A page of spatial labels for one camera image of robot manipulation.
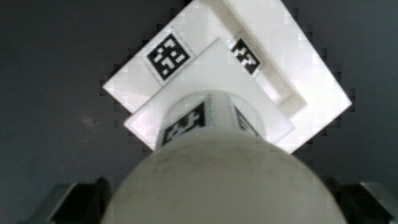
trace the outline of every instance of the white platform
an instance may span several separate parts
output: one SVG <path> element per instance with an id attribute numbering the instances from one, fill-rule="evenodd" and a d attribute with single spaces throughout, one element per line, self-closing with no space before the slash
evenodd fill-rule
<path id="1" fill-rule="evenodd" d="M 147 55 L 170 33 L 188 60 L 161 80 Z M 241 39 L 261 63 L 246 75 L 294 127 L 271 142 L 291 153 L 349 106 L 349 100 L 278 0 L 195 0 L 108 80 L 104 89 L 134 113 L 216 39 L 229 48 Z"/>

